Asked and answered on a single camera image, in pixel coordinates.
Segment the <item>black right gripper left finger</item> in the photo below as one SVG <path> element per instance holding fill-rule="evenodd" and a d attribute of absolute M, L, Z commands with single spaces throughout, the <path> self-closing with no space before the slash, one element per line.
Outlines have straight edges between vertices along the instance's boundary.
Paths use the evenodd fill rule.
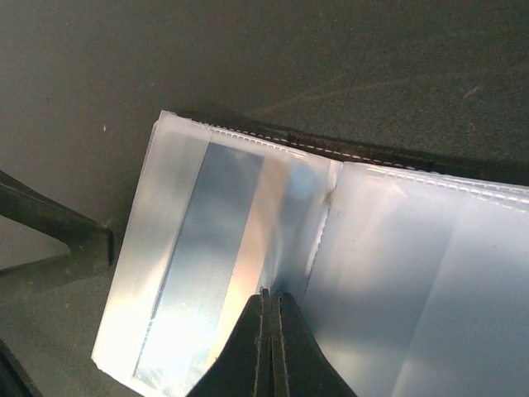
<path fill-rule="evenodd" d="M 271 306 L 267 289 L 249 297 L 226 345 L 190 396 L 269 396 Z"/>

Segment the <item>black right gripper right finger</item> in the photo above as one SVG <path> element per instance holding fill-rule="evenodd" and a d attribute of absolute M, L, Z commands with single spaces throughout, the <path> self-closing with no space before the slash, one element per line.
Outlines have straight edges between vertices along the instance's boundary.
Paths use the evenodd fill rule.
<path fill-rule="evenodd" d="M 289 293 L 271 296 L 272 396 L 354 396 Z"/>

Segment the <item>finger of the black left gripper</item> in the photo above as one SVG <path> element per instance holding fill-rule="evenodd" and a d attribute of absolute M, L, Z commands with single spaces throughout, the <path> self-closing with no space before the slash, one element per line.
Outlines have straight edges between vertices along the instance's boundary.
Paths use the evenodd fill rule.
<path fill-rule="evenodd" d="M 1 173 L 1 280 L 76 280 L 113 261 L 112 230 Z"/>

